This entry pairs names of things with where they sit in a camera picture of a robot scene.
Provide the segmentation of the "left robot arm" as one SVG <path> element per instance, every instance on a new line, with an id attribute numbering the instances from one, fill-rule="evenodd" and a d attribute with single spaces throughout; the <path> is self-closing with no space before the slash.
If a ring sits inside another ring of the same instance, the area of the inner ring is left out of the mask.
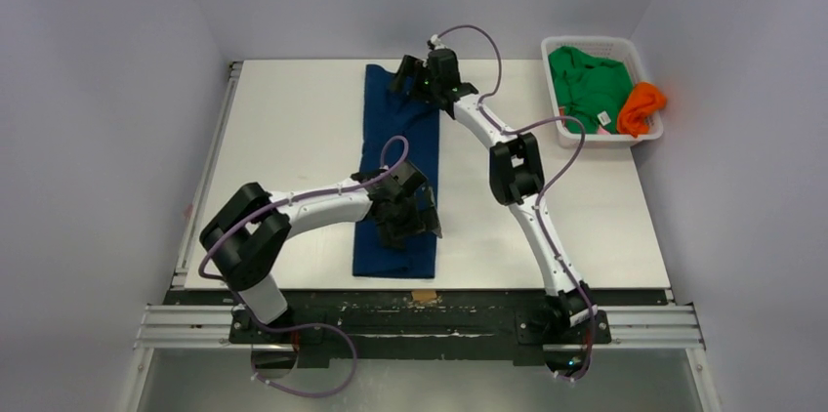
<path id="1" fill-rule="evenodd" d="M 357 172 L 327 188 L 271 193 L 243 185 L 201 230 L 198 240 L 222 280 L 254 316 L 266 342 L 290 333 L 288 302 L 271 270 L 285 242 L 302 233 L 368 222 L 384 249 L 406 250 L 441 236 L 435 193 L 409 160 Z"/>

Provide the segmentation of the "blue t-shirt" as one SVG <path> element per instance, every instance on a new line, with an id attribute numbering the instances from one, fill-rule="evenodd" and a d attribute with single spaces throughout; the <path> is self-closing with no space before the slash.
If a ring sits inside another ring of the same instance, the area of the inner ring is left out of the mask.
<path id="1" fill-rule="evenodd" d="M 428 179 L 438 194 L 441 111 L 390 90 L 393 74 L 369 63 L 364 69 L 362 146 L 358 170 L 394 167 L 401 156 Z M 353 233 L 352 275 L 392 279 L 433 279 L 437 236 L 414 235 L 402 249 L 386 247 L 373 220 L 357 223 Z"/>

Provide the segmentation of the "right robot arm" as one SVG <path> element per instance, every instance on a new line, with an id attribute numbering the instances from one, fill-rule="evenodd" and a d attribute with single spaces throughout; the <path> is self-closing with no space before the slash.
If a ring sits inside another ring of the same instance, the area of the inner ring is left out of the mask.
<path id="1" fill-rule="evenodd" d="M 574 164 L 585 136 L 566 164 L 546 180 L 537 138 L 531 131 L 550 123 L 581 126 L 572 116 L 553 116 L 522 128 L 513 128 L 485 103 L 485 95 L 461 80 L 454 51 L 434 48 L 423 60 L 402 57 L 389 84 L 393 93 L 402 93 L 415 102 L 446 112 L 487 147 L 489 187 L 494 199 L 505 206 L 519 224 L 540 269 L 545 298 L 550 306 L 548 326 L 558 339 L 570 341 L 586 325 L 598 326 L 598 306 L 590 288 L 568 258 L 551 219 L 545 194 Z"/>

